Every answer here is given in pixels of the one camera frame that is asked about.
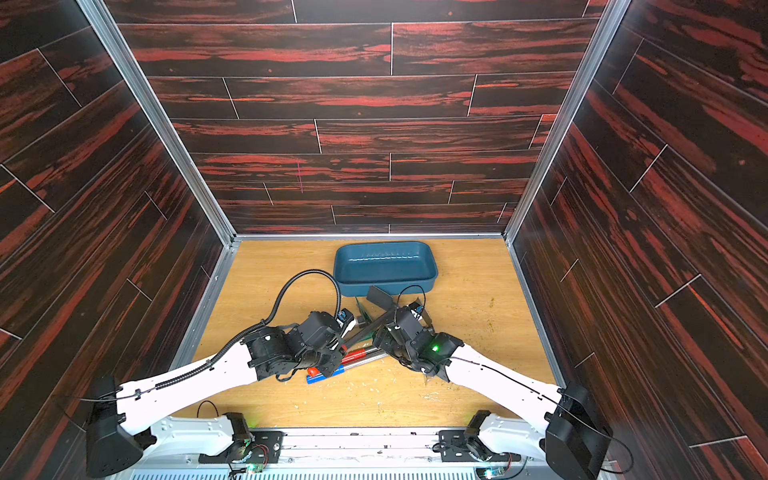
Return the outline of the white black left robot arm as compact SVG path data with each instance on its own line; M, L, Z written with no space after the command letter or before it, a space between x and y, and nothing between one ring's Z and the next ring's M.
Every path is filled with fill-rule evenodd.
M95 379L84 401L86 474L106 477L136 464L160 444L159 421L220 392L270 377L283 381L308 368L334 372L346 351L342 335L354 320L313 311L301 324L268 326L264 321L240 332L215 355L165 374L116 383Z

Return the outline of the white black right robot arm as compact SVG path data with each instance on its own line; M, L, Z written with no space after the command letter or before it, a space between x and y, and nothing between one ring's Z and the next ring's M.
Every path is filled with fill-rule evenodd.
M372 323L373 343L412 371L473 390L516 414L507 419L478 411L464 431L472 458L514 454L545 461L562 479L599 476L612 431L585 388L522 375L425 320L419 304L390 311Z

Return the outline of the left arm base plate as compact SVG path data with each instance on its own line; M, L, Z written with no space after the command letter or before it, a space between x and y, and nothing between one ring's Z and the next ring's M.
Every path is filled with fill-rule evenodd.
M216 456L200 454L200 464L267 465L279 461L285 433L280 430L251 430L251 437L236 440Z

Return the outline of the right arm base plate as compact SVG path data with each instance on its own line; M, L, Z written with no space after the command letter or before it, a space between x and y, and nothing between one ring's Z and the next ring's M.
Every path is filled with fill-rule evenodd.
M432 446L443 462L518 462L515 453L495 453L475 435L467 437L463 429L446 429L438 432L438 441Z

